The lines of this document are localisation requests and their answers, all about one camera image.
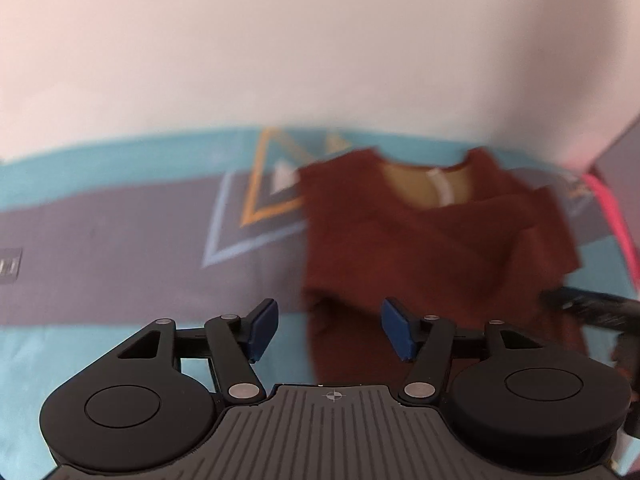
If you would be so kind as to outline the dark red small shirt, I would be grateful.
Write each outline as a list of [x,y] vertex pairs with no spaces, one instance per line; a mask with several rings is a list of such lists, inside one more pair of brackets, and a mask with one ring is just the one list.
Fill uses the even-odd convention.
[[474,148],[444,169],[352,151],[300,170],[299,193],[320,382],[401,385],[408,366],[381,324],[388,297],[462,328],[498,318],[584,350],[579,324],[539,300],[580,266],[564,214],[551,190],[530,188],[488,151]]

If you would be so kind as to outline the blue grey patterned bedsheet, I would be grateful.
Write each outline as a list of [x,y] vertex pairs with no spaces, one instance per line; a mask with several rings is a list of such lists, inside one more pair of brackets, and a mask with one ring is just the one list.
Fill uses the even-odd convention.
[[[80,148],[1,169],[1,474],[6,479],[632,479],[639,455],[638,333],[575,320],[614,368],[631,408],[592,467],[501,467],[460,440],[434,406],[384,384],[332,385],[314,372],[303,294],[307,220],[299,174],[375,150],[444,169],[474,148],[530,188],[548,188],[580,266],[557,287],[638,300],[639,273],[593,176],[483,144],[368,132],[243,129]],[[143,327],[179,330],[266,299],[276,332],[252,369],[265,400],[224,410],[192,452],[133,474],[55,463],[39,416],[47,397]]]

